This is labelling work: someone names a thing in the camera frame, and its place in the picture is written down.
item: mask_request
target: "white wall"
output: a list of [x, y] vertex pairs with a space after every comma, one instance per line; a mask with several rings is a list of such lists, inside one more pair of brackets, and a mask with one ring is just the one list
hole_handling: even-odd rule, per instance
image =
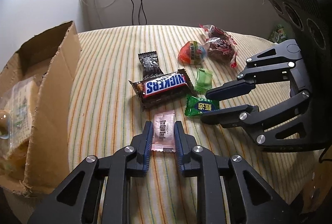
[[68, 20], [89, 30], [79, 0], [0, 0], [0, 71], [26, 40]]
[[[96, 0], [97, 6], [106, 6], [113, 0]], [[135, 3], [134, 22], [138, 24], [140, 0]], [[273, 6], [265, 0], [144, 0], [148, 24], [174, 24], [198, 27], [214, 24], [224, 30], [268, 38], [281, 18]], [[93, 28], [100, 28], [94, 9], [89, 9]], [[104, 27], [132, 24], [130, 0], [116, 0], [110, 7], [99, 11]]]

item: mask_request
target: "snickers bar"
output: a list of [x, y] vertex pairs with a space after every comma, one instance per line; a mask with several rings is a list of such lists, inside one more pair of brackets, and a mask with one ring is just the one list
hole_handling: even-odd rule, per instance
[[186, 94], [196, 95], [184, 69], [139, 82], [129, 81], [143, 109], [158, 106]]

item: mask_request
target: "plastic bag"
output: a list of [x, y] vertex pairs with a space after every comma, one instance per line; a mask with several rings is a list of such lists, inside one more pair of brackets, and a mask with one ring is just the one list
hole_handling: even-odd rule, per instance
[[236, 67], [238, 47], [232, 36], [214, 25], [200, 25], [200, 27], [208, 36], [204, 45], [208, 57], [230, 67]]
[[212, 75], [213, 72], [205, 69], [198, 69], [196, 75], [196, 82], [194, 90], [205, 94], [206, 91], [212, 88]]
[[0, 164], [7, 172], [24, 168], [38, 89], [31, 77], [0, 98]]

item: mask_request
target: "pink candy wrapper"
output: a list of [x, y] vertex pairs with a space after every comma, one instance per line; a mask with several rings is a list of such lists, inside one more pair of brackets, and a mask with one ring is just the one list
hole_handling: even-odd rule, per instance
[[154, 115], [151, 150], [160, 152], [175, 152], [174, 123], [174, 110]]

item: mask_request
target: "brown wrapped candy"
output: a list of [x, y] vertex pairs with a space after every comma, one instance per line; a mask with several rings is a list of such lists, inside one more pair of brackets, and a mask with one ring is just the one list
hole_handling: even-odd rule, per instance
[[214, 25], [201, 25], [208, 39], [204, 48], [207, 56], [219, 63], [236, 67], [237, 44], [230, 34]]

